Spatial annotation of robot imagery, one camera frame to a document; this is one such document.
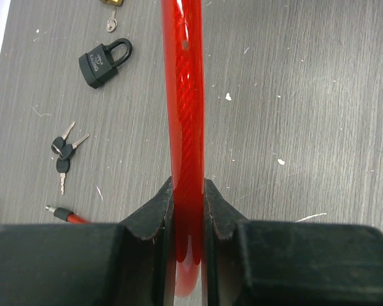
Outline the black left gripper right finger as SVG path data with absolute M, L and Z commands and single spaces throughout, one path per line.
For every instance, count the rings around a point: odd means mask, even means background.
M 247 219 L 204 187 L 204 305 L 383 305 L 383 233 Z

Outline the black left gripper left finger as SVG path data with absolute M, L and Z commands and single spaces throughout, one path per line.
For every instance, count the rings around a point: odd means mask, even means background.
M 0 225 L 0 305 L 172 305 L 166 181 L 119 223 Z

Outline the black-headed key bunch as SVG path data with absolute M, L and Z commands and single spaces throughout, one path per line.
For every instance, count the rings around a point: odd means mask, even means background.
M 67 128 L 67 130 L 61 135 L 53 140 L 51 143 L 51 150 L 53 153 L 58 155 L 56 160 L 56 170 L 60 177 L 60 193 L 64 195 L 65 193 L 65 181 L 66 174 L 70 170 L 70 159 L 74 155 L 77 147 L 87 140 L 90 134 L 84 135 L 82 138 L 73 143 L 67 143 L 67 138 L 70 135 L 72 129 L 75 126 L 75 121 L 73 121 Z

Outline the black padlock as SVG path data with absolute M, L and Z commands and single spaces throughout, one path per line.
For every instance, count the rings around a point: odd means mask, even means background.
M 126 52 L 117 60 L 112 51 L 124 45 Z M 88 86 L 93 89 L 102 87 L 106 82 L 118 74 L 118 67 L 124 64 L 131 56 L 133 47 L 130 40 L 119 38 L 109 45 L 99 44 L 88 53 L 79 57 L 79 68 Z

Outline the silver padlock key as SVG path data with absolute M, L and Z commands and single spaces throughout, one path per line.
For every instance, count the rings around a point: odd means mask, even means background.
M 108 33 L 114 32 L 117 28 L 118 23 L 117 23 L 116 15 L 117 15 L 117 7 L 113 9 L 111 17 L 107 20 Z

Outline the red cable lock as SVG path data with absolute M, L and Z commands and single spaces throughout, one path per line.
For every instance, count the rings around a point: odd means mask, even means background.
M 200 1 L 163 1 L 163 47 L 172 176 L 118 225 L 106 294 L 98 305 L 139 302 L 151 288 L 188 296 L 202 258 L 204 76 Z

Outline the large brass padlock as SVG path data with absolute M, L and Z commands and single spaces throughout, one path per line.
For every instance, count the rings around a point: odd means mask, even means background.
M 100 0 L 102 3 L 111 5 L 111 6 L 121 6 L 124 0 Z

